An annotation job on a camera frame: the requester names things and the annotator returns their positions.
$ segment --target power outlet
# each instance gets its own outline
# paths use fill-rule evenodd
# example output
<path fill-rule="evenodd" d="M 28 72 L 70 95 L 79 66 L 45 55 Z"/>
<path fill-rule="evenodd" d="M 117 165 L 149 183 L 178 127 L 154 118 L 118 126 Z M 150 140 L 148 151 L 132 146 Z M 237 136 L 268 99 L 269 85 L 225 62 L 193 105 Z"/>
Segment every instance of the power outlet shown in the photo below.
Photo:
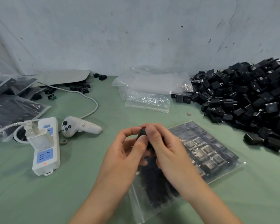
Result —
<path fill-rule="evenodd" d="M 49 148 L 37 154 L 36 163 L 42 163 L 52 158 L 53 158 L 53 148 Z"/>

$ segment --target white plug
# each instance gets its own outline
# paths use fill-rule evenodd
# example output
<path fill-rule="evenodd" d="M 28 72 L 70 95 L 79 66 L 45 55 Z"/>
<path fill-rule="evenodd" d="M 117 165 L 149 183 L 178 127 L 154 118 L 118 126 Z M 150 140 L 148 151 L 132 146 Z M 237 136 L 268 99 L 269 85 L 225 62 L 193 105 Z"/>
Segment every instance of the white plug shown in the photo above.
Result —
<path fill-rule="evenodd" d="M 39 129 L 31 120 L 24 121 L 25 136 L 33 148 L 41 151 L 54 146 L 54 140 L 46 128 Z"/>

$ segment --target green tabletop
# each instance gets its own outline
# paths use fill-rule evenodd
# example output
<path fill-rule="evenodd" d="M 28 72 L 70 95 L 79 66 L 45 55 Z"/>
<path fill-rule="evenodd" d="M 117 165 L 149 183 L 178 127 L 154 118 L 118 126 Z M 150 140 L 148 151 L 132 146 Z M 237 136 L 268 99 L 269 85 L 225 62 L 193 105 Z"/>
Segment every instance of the green tabletop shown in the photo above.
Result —
<path fill-rule="evenodd" d="M 172 127 L 195 121 L 246 165 L 210 184 L 211 188 L 244 223 L 280 223 L 280 156 L 263 147 L 247 146 L 244 132 L 225 124 L 212 124 L 197 104 L 171 101 L 169 114 L 124 107 L 125 101 L 113 77 L 105 81 L 91 78 L 88 96 L 99 103 L 98 110 L 86 120 L 103 128 L 100 135 L 77 133 L 60 146 L 61 166 L 48 177 L 32 171 L 33 148 L 15 142 L 0 141 L 0 223 L 66 223 L 91 190 L 108 146 L 123 128 L 145 122 L 160 122 Z M 51 105 L 43 117 L 81 117 L 95 104 L 79 94 L 56 91 L 57 99 L 46 97 L 39 103 Z M 134 223 L 126 196 L 110 223 Z M 184 201 L 177 202 L 146 223 L 202 223 Z"/>

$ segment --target hand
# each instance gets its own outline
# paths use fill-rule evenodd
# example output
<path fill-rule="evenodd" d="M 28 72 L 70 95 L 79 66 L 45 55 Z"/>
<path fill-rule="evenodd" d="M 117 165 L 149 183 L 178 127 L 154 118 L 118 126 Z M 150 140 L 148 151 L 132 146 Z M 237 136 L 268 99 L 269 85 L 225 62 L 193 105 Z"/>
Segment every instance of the hand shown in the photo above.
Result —
<path fill-rule="evenodd" d="M 147 165 L 143 157 L 149 155 L 146 150 L 148 138 L 142 135 L 137 141 L 136 138 L 126 139 L 128 136 L 138 135 L 140 130 L 140 127 L 131 127 L 117 134 L 105 154 L 88 198 L 70 223 L 105 223 L 111 218 L 128 192 L 138 165 Z"/>
<path fill-rule="evenodd" d="M 140 127 L 146 127 L 146 135 L 157 155 L 158 167 L 180 195 L 189 201 L 197 189 L 205 183 L 192 164 L 180 139 L 162 124 L 147 123 Z"/>

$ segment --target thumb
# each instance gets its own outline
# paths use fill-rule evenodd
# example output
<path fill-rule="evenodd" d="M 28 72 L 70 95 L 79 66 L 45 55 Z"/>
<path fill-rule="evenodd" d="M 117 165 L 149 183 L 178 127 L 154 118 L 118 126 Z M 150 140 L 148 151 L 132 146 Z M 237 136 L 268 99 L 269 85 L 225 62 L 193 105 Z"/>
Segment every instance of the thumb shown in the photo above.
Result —
<path fill-rule="evenodd" d="M 148 138 L 145 135 L 140 136 L 137 141 L 135 142 L 132 151 L 128 155 L 127 159 L 129 162 L 139 164 L 140 159 L 142 158 L 143 154 L 146 151 L 146 147 L 148 144 Z"/>
<path fill-rule="evenodd" d="M 149 142 L 151 143 L 157 154 L 160 152 L 164 152 L 167 149 L 163 142 L 161 134 L 153 125 L 146 126 L 145 132 Z"/>

